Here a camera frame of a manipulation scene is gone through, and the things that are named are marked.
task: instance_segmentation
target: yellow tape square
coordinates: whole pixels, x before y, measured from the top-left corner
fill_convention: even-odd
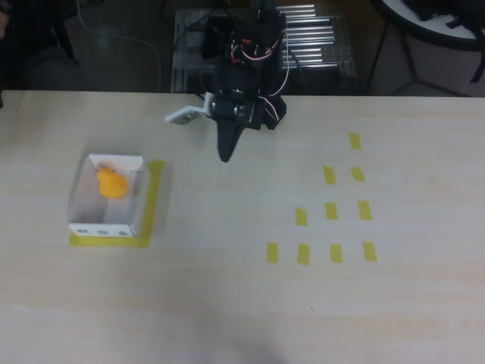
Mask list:
[[[339,244],[330,245],[330,260],[335,263],[343,263],[342,247]]]
[[[268,263],[278,263],[278,244],[268,243],[266,245],[266,262]]]
[[[146,197],[145,214],[143,216],[142,231],[139,237],[80,237],[70,233],[70,246],[124,246],[133,248],[148,248],[152,237],[153,218],[157,207],[158,185],[161,171],[165,163],[158,159],[148,163],[150,170],[149,190]]]
[[[360,167],[351,167],[350,171],[352,171],[352,176],[354,176],[354,180],[358,182],[365,182],[365,176],[364,173],[362,173]]]
[[[376,262],[377,254],[376,247],[371,241],[362,242],[362,248],[364,249],[364,257],[368,262]]]
[[[353,149],[362,150],[361,147],[361,137],[358,133],[349,133],[350,146]]]
[[[296,224],[299,226],[308,226],[306,221],[306,210],[299,207],[295,208]]]
[[[332,167],[324,165],[324,176],[325,182],[327,182],[327,184],[336,184],[335,173],[333,172]]]
[[[361,220],[372,220],[371,206],[368,201],[359,201],[358,210],[361,214]]]
[[[336,203],[335,202],[326,202],[325,203],[325,210],[327,212],[327,218],[329,220],[338,220],[339,213],[336,210]]]
[[[310,264],[310,246],[306,244],[298,244],[298,256],[296,261],[299,264],[309,265]]]

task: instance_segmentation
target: orange toy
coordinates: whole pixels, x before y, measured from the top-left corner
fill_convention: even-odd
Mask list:
[[[109,199],[119,199],[128,190],[126,177],[110,168],[103,167],[98,171],[98,182],[99,193]]]

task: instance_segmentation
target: metal rack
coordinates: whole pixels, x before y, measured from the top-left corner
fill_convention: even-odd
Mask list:
[[[286,15],[288,43],[292,53],[298,58],[305,72],[318,72],[324,69],[338,69],[347,76],[355,76],[352,51],[346,31],[345,18],[342,14],[318,14],[315,5],[292,5],[277,7]],[[190,25],[204,17],[210,10],[195,9],[178,11],[175,16],[174,41]],[[214,14],[224,15],[224,11]],[[189,31],[179,41],[172,63],[171,92],[195,92],[191,81],[200,80],[210,74],[214,68],[210,61],[202,59],[201,48],[205,20],[198,29]],[[296,62],[286,50],[282,52],[283,69],[289,66],[290,73],[296,68]]]

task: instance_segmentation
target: white box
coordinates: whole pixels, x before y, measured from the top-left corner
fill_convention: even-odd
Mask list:
[[[97,170],[102,167],[127,178],[125,197],[108,199],[99,193]],[[138,237],[149,181],[150,170],[142,156],[89,154],[74,181],[69,228],[79,236]]]

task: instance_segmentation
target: table surface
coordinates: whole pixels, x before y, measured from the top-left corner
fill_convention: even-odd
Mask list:
[[[482,99],[288,97],[281,125],[245,131],[228,164],[214,122],[163,121],[195,96],[4,99],[0,362],[483,362]],[[167,162],[148,249],[68,246],[86,152]],[[359,218],[359,200],[373,221]],[[365,261],[365,240],[377,262]],[[279,244],[277,264],[267,242]]]
[[[402,0],[383,0],[383,3],[407,21],[426,30],[446,36],[454,36],[456,38],[476,39],[475,35],[463,26],[454,29],[448,27],[446,24],[455,19],[452,15],[442,15],[428,21],[421,21],[416,13],[413,12]]]

